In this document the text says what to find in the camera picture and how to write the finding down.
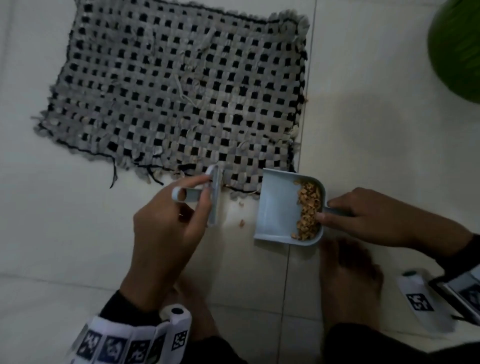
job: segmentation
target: black pants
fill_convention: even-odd
[[[363,325],[339,324],[327,334],[324,343],[325,363],[473,363],[480,355],[480,343],[426,353],[414,349]],[[245,364],[232,347],[219,337],[189,343],[183,364]]]

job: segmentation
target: green round object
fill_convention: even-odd
[[[480,103],[480,0],[449,0],[428,34],[430,62],[457,95]]]

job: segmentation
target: hand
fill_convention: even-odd
[[[324,226],[373,244],[417,249],[434,258],[457,253],[473,237],[452,220],[364,188],[334,198],[327,205],[354,217],[317,213]]]
[[[145,312],[160,308],[202,239],[212,207],[208,188],[202,191],[195,211],[173,201],[172,190],[195,187],[209,178],[182,178],[162,189],[133,216],[132,264],[120,292]]]

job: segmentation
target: brown flakes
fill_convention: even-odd
[[[315,214],[321,208],[320,188],[311,181],[295,181],[295,185],[301,184],[298,191],[298,204],[302,205],[300,220],[297,221],[298,234],[291,237],[300,241],[310,240],[315,237],[320,224],[315,219]]]

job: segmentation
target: gray rug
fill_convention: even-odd
[[[67,61],[36,131],[159,181],[211,164],[240,194],[292,170],[306,16],[159,0],[77,0]]]

